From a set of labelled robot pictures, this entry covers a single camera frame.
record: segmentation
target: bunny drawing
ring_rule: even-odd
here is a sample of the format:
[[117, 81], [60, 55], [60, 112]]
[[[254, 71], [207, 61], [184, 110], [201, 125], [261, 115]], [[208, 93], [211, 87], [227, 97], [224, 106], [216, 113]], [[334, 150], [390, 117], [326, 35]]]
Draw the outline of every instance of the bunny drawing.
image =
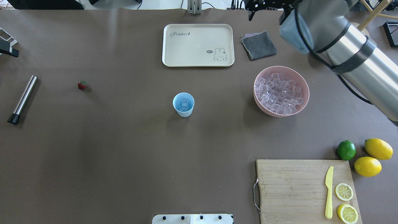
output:
[[214, 61], [226, 61], [228, 60], [226, 57], [225, 49], [224, 48], [216, 48], [214, 50]]

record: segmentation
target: white plate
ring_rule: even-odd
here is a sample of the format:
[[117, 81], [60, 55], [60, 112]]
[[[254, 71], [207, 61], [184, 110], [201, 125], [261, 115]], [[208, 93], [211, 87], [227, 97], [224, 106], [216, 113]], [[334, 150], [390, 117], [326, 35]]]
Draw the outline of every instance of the white plate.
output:
[[163, 30], [162, 62], [169, 67], [228, 67], [235, 61], [227, 24], [169, 24]]

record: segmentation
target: metal stand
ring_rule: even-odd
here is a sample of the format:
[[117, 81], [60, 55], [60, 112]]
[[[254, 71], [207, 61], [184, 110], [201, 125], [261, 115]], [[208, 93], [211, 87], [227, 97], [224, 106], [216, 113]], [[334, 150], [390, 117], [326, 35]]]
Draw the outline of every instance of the metal stand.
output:
[[188, 0], [188, 14], [202, 14], [202, 0]]

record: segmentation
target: metal handle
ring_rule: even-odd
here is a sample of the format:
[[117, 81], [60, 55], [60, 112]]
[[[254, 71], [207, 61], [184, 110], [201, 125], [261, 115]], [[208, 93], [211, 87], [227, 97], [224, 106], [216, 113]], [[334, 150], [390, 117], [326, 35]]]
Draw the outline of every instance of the metal handle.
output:
[[254, 185], [253, 185], [253, 198], [254, 198], [254, 205], [256, 206], [256, 208], [257, 208], [257, 210], [258, 210], [258, 213], [260, 213], [261, 214], [261, 210], [260, 210], [260, 208], [257, 206], [257, 204], [256, 204], [256, 194], [254, 193], [254, 189], [256, 188], [256, 185], [258, 184], [258, 177], [257, 177], [257, 179], [256, 179], [256, 182], [254, 183]]
[[22, 112], [23, 107], [25, 106], [25, 103], [27, 101], [27, 99], [29, 98], [30, 93], [33, 90], [33, 87], [35, 86], [35, 83], [37, 81], [37, 76], [32, 75], [32, 77], [30, 78], [25, 91], [23, 92], [20, 101], [17, 104], [17, 107], [15, 107], [14, 112], [11, 114], [10, 118], [8, 119], [8, 123], [12, 123], [12, 124], [18, 124], [18, 121], [20, 119], [20, 115]]

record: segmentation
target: lime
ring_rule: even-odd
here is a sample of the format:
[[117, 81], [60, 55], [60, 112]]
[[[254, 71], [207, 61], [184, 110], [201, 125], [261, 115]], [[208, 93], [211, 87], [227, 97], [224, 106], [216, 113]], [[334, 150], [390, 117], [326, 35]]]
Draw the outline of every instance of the lime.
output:
[[392, 156], [390, 144], [378, 138], [366, 139], [365, 150], [376, 159], [391, 159]]
[[336, 195], [343, 201], [349, 201], [354, 196], [354, 193], [348, 184], [340, 183], [336, 186]]
[[337, 153], [339, 154], [340, 158], [344, 160], [350, 160], [354, 158], [356, 152], [357, 151], [355, 150], [354, 143], [348, 140], [340, 142], [339, 146], [337, 147]]
[[339, 218], [346, 224], [355, 224], [358, 221], [357, 210], [349, 204], [341, 204], [337, 207]]
[[381, 163], [372, 157], [364, 156], [354, 162], [355, 171], [364, 177], [373, 177], [380, 173]]

